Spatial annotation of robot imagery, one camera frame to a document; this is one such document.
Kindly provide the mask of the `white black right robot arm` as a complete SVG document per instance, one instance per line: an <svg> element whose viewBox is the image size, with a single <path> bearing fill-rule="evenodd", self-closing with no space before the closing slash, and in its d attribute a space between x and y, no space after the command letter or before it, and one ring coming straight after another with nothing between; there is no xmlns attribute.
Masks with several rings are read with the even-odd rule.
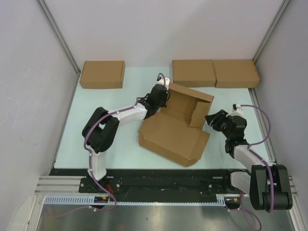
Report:
<svg viewBox="0 0 308 231"><path fill-rule="evenodd" d="M236 171L223 179L222 188L227 193L237 189L249 195L255 210L289 210L293 206L289 174L284 165L271 164L257 154L245 139L247 121L240 105L232 112L220 110L205 116L206 123L225 137L225 152L242 163L247 172Z"/></svg>

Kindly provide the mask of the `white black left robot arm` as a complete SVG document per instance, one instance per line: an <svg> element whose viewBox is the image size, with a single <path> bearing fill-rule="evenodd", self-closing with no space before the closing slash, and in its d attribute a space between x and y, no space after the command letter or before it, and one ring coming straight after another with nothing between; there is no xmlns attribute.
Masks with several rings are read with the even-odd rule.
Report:
<svg viewBox="0 0 308 231"><path fill-rule="evenodd" d="M155 84L151 92L138 97L136 102L127 108L108 111L98 107L82 130L84 148L89 151L88 173L92 177L89 186L95 192L106 188L106 154L112 146L117 130L126 124L148 119L161 107L167 106L168 87Z"/></svg>

